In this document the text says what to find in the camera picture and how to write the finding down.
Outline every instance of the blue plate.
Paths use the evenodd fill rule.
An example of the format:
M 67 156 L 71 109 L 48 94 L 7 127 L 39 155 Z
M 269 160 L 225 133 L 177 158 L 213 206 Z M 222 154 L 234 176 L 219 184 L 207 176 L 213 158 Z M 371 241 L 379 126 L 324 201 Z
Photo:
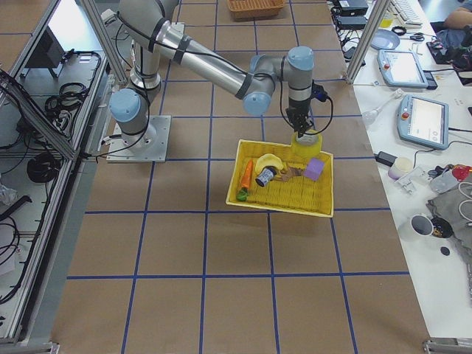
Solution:
M 379 29 L 370 46 L 375 49 L 395 49 L 400 44 L 400 37 L 387 29 Z

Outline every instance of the yellow basket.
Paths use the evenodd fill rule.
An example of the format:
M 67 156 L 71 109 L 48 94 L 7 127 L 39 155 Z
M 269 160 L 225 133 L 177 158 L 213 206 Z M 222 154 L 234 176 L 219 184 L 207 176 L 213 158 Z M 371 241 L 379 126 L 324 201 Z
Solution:
M 257 159 L 266 153 L 273 153 L 288 165 L 297 168 L 306 168 L 310 161 L 308 158 L 294 155 L 290 145 L 240 140 L 237 146 L 235 170 L 226 197 L 227 204 L 333 217 L 333 154 L 323 151 L 316 157 L 324 162 L 324 169 L 318 181 L 300 176 L 293 177 L 287 182 L 271 181 L 267 186 L 260 187 L 255 181 L 255 176 L 252 176 L 247 200 L 237 200 L 240 180 L 248 161 L 254 160 L 255 166 Z
M 276 16 L 284 6 L 285 0 L 228 0 L 234 19 Z

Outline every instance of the purple block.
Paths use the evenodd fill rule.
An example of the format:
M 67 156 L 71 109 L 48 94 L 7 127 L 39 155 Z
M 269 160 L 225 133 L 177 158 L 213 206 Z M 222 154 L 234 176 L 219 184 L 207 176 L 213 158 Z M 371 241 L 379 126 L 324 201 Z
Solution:
M 322 174 L 324 167 L 325 163 L 323 161 L 313 157 L 310 162 L 308 162 L 308 166 L 305 168 L 303 175 L 309 179 L 312 179 L 313 181 L 317 181 L 319 175 Z

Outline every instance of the gray cloth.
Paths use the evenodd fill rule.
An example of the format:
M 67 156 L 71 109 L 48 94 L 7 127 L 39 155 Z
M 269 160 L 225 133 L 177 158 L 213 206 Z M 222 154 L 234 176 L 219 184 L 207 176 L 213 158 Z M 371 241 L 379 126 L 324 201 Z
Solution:
M 462 4 L 460 7 L 472 12 L 472 1 Z M 461 29 L 444 29 L 437 33 L 437 37 L 446 49 L 458 48 L 465 37 L 465 33 Z
M 472 182 L 472 176 L 469 176 L 465 181 Z M 461 190 L 470 195 L 472 186 L 463 185 Z M 456 246 L 462 255 L 462 259 L 466 263 L 472 264 L 472 226 L 468 226 L 469 221 L 459 214 L 459 204 L 465 200 L 467 198 L 455 187 L 431 199 L 426 206 L 434 217 L 443 218 L 450 223 L 454 230 L 452 239 L 456 241 Z M 464 204 L 462 212 L 468 218 L 472 218 L 472 203 Z

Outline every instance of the white table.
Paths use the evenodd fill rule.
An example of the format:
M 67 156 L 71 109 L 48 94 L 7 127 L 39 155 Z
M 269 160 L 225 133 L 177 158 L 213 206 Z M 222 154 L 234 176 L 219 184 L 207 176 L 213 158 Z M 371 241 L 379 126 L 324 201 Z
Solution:
M 416 12 L 424 16 L 417 1 L 410 0 L 410 2 Z M 432 34 L 432 28 L 425 16 L 424 19 L 425 25 L 422 29 L 409 29 L 409 32 L 421 31 Z M 438 66 L 434 62 L 426 47 L 426 41 L 421 42 L 418 49 L 419 53 L 422 53 L 419 57 L 423 69 L 450 67 Z M 417 42 L 401 40 L 398 49 L 411 49 L 412 43 Z M 396 89 L 385 85 L 378 69 L 376 56 L 377 50 L 369 48 L 365 58 L 366 66 L 361 69 L 355 79 L 354 90 L 361 112 L 372 110 L 385 102 Z M 402 89 L 409 94 L 448 103 L 450 127 L 472 130 L 472 116 L 467 110 L 468 106 L 472 106 L 472 87 L 462 86 L 455 72 L 435 74 L 439 86 L 435 91 Z M 415 151 L 428 150 L 428 148 L 399 139 L 396 130 L 396 113 L 399 103 L 400 100 L 390 102 L 376 121 L 367 127 L 367 133 L 374 152 L 382 150 L 412 160 Z M 449 141 L 452 140 L 472 142 L 472 134 L 450 132 Z M 424 167 L 426 170 L 448 163 L 472 165 L 472 146 L 452 144 L 445 151 L 417 155 L 417 166 Z M 426 202 L 436 194 L 428 185 L 415 184 L 417 191 L 409 195 L 388 177 L 388 167 L 379 164 L 378 169 L 396 226 L 406 222 L 411 215 L 418 213 L 429 215 Z M 402 235 L 400 235 L 400 241 L 429 335 L 437 338 L 471 338 L 472 301 L 468 295 L 466 265 L 454 249 L 452 242 L 433 237 L 418 242 L 408 242 L 402 239 Z M 441 246 L 447 246 L 451 254 L 447 257 L 442 255 Z

